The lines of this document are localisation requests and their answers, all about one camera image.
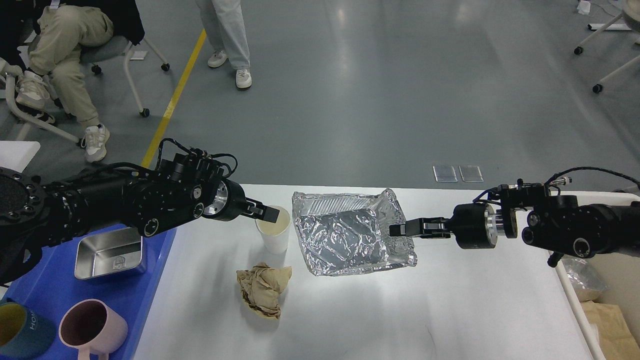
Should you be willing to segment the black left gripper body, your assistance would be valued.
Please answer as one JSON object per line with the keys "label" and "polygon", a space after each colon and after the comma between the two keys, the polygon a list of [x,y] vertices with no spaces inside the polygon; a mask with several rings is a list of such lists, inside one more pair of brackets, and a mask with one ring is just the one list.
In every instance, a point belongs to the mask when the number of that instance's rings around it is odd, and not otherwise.
{"label": "black left gripper body", "polygon": [[236,182],[228,178],[217,187],[213,201],[205,208],[202,217],[217,221],[232,221],[249,209],[245,192]]}

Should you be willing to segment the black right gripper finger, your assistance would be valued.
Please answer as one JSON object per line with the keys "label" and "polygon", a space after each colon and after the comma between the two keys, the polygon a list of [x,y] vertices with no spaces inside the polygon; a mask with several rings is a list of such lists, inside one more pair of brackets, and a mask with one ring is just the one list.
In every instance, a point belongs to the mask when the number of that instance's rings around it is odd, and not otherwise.
{"label": "black right gripper finger", "polygon": [[450,239],[451,231],[446,228],[448,218],[416,218],[401,224],[389,226],[391,237],[419,237],[421,239]]}

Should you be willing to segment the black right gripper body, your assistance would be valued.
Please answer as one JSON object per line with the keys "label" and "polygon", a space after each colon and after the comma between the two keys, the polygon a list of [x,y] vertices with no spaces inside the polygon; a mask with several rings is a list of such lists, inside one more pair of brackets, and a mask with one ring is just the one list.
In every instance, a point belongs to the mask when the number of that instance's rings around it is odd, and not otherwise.
{"label": "black right gripper body", "polygon": [[453,210],[451,232],[462,249],[493,249],[499,236],[518,237],[515,211],[494,210],[489,203],[462,203]]}

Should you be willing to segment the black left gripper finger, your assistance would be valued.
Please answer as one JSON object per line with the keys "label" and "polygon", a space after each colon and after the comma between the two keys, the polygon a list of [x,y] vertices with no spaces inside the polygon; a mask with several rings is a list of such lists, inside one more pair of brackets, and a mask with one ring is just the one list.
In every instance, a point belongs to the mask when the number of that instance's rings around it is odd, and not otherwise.
{"label": "black left gripper finger", "polygon": [[245,200],[242,209],[242,215],[245,217],[273,224],[277,223],[281,212],[277,208],[264,205],[262,202],[251,198]]}

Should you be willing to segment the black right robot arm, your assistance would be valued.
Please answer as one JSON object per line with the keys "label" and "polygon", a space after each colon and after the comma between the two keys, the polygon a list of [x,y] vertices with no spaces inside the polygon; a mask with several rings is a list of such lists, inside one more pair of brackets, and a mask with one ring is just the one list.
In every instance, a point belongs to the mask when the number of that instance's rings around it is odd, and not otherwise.
{"label": "black right robot arm", "polygon": [[590,259],[618,253],[637,257],[640,252],[640,208],[589,203],[580,205],[573,194],[553,194],[570,183],[568,171],[546,182],[501,184],[462,203],[450,218],[418,218],[393,224],[391,237],[448,239],[462,249],[493,249],[499,236],[521,237],[535,248],[551,251],[547,264],[556,267],[564,256]]}

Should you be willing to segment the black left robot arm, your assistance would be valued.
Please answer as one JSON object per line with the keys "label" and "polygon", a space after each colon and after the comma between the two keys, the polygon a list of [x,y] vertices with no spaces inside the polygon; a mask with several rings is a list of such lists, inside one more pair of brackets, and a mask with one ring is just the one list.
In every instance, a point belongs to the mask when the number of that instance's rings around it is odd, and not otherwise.
{"label": "black left robot arm", "polygon": [[153,170],[115,162],[48,184],[2,168],[1,283],[34,269],[43,248],[115,224],[148,238],[202,217],[276,223],[279,210],[247,198],[230,180],[234,168],[221,162],[221,153],[178,148],[172,160],[159,156]]}

